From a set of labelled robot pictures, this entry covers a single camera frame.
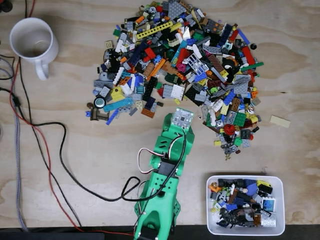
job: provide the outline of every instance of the mug handle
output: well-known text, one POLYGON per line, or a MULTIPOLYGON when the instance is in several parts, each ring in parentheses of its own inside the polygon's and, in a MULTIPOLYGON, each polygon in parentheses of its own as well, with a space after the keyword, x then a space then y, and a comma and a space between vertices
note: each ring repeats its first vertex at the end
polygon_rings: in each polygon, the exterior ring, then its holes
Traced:
POLYGON ((43 63, 42 60, 35 61, 35 70, 40 80, 45 81, 49 78, 49 66, 43 63))

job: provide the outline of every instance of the yellow lego brick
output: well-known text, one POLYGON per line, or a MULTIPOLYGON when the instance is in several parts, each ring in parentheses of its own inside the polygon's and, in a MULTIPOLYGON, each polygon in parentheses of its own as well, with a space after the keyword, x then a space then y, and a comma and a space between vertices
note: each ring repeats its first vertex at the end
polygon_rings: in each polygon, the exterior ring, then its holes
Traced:
POLYGON ((172 23, 172 21, 168 21, 162 25, 159 25, 159 26, 156 26, 155 28, 152 28, 148 31, 144 31, 142 33, 138 33, 136 35, 136 38, 139 40, 139 39, 143 39, 151 34, 155 34, 157 32, 160 32, 162 31, 163 29, 167 29, 167 28, 170 28, 171 26, 173 26, 174 24, 172 23))
POLYGON ((175 103, 176 103, 177 105, 179 105, 179 104, 181 103, 181 102, 179 101, 179 99, 177 99, 177 98, 175 98, 174 101, 175 101, 175 103))
POLYGON ((226 70, 222 70, 221 72, 220 72, 220 75, 223 77, 223 78, 226 78, 227 76, 228 76, 228 72, 226 71, 226 70))
POLYGON ((204 86, 206 84, 206 82, 207 82, 206 80, 207 80, 206 78, 202 79, 202 80, 198 81, 197 84, 200 84, 201 86, 204 86))
POLYGON ((256 115, 250 115, 250 116, 249 116, 249 119, 251 120, 252 123, 258 122, 258 118, 257 118, 256 115))
POLYGON ((213 143, 215 147, 221 146, 221 141, 214 141, 213 143))
POLYGON ((270 123, 277 124, 285 128, 289 128, 291 122, 283 118, 272 115, 270 119, 270 123))
POLYGON ((116 86, 112 89, 111 97, 112 97, 112 100, 115 102, 120 101, 125 98, 120 86, 116 86))
POLYGON ((261 185, 261 184, 262 184, 262 185, 266 185, 266 186, 272 188, 271 184, 268 183, 268 182, 266 182, 266 181, 261 181, 261 180, 257 180, 257 181, 256 181, 256 185, 257 185, 257 186, 259 186, 259 185, 261 185))
POLYGON ((229 108, 229 105, 225 105, 225 104, 223 103, 223 104, 222 104, 222 107, 221 107, 221 110, 220 110, 220 113, 221 113, 222 115, 227 115, 228 108, 229 108))
POLYGON ((175 25, 173 25, 172 27, 170 27, 170 33, 173 32, 174 30, 177 30, 178 28, 180 28, 182 26, 181 22, 177 22, 175 25))

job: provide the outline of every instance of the blue lego tile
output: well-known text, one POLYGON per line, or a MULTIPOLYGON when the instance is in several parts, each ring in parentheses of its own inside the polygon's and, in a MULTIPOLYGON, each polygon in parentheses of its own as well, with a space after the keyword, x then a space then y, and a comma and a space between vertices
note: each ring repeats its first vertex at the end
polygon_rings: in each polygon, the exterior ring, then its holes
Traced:
POLYGON ((223 103, 225 105, 229 105, 229 103, 232 102, 232 99, 234 99, 234 97, 236 96, 236 94, 234 93, 234 90, 232 89, 229 94, 225 97, 225 99, 223 100, 223 103))

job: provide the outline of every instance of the plywood table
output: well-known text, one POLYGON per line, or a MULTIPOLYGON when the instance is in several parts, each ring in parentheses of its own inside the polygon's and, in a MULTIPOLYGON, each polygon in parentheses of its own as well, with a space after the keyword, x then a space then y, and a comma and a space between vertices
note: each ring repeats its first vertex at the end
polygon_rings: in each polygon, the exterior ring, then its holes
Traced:
MULTIPOLYGON (((119 196, 130 176, 142 176, 137 152, 152 149, 164 116, 177 105, 165 100, 153 119, 141 114, 121 115, 106 126, 85 117, 86 103, 93 100, 93 80, 102 63, 104 42, 114 40, 116 24, 135 16, 147 0, 37 0, 34 17, 44 19, 60 46, 50 64, 50 79, 40 81, 31 64, 23 61, 23 74, 37 123, 61 121, 68 135, 63 158, 73 174, 88 188, 106 197, 119 196)), ((261 116, 260 130, 251 147, 225 161, 213 146, 215 133, 198 119, 192 128, 195 142, 187 156, 178 186, 181 213, 177 224, 206 224, 206 180, 216 173, 249 173, 278 176, 284 183, 287 224, 320 224, 320 5, 315 0, 198 0, 196 4, 213 20, 237 23, 251 42, 254 56, 264 62, 256 80, 261 116), (291 121, 289 128, 270 124, 271 115, 291 121)), ((12 55, 9 32, 24 16, 24 1, 14 1, 10 13, 0 14, 0 53, 12 55)), ((0 82, 8 87, 9 82, 0 82)), ((21 83, 16 94, 26 111, 21 83)), ((16 161, 14 117, 9 97, 0 93, 0 228, 18 227, 16 217, 16 161)), ((180 107, 199 115, 190 100, 180 107)), ((66 174, 59 160, 63 130, 41 128, 47 137, 52 171, 84 226, 133 225, 134 204, 105 202, 83 191, 66 174)), ((22 211, 29 227, 70 226, 48 184, 48 171, 41 159, 31 128, 21 127, 22 211)), ((149 156, 142 155, 147 167, 149 156)))

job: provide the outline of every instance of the gray cable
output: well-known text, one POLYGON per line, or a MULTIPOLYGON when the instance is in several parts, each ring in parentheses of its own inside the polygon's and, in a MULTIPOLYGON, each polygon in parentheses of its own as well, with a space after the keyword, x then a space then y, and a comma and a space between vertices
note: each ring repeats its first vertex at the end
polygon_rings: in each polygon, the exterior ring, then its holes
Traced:
MULTIPOLYGON (((3 68, 0 68, 2 71, 4 71, 8 76, 10 76, 9 72, 3 68)), ((10 66, 10 69, 12 71, 12 75, 14 74, 14 71, 12 67, 10 66)), ((12 104, 14 109, 17 110, 16 105, 13 101, 12 96, 12 104)), ((17 115, 14 115, 14 124, 15 124, 15 136, 14 136, 14 145, 15 145, 15 159, 16 159, 16 193, 15 193, 15 206, 16 206, 16 212, 17 212, 17 218, 19 221, 19 224, 24 232, 28 232, 28 228, 25 224, 25 221, 23 219, 22 213, 21 213, 21 168, 20 168, 20 120, 17 115)))

